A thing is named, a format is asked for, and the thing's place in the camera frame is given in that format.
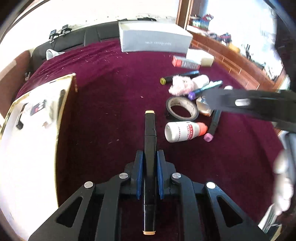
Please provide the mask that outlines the white gloved hand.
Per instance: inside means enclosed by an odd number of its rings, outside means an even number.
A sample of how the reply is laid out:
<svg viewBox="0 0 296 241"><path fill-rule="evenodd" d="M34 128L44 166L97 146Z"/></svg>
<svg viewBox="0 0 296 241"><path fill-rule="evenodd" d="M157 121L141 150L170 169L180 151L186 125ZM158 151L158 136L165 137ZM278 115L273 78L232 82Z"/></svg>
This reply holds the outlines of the white gloved hand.
<svg viewBox="0 0 296 241"><path fill-rule="evenodd" d="M285 149L280 151L273 165L273 207L277 216L288 211L295 192L295 133L287 133L284 141Z"/></svg>

